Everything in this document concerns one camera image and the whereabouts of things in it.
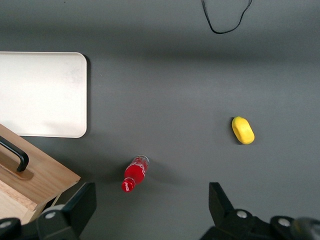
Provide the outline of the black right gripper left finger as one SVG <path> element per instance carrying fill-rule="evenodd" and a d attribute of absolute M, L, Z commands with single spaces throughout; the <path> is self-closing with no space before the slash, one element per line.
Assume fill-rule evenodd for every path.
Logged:
<path fill-rule="evenodd" d="M 86 182 L 66 204 L 49 207 L 22 224 L 16 217 L 0 220 L 2 240 L 79 240 L 97 208 L 96 184 Z"/>

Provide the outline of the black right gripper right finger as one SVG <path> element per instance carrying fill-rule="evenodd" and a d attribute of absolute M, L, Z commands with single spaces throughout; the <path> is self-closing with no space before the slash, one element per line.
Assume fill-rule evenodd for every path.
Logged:
<path fill-rule="evenodd" d="M 276 215 L 265 222 L 236 209 L 218 182 L 209 183 L 208 206 L 214 226 L 202 240 L 318 240 L 320 221 L 311 217 Z"/>

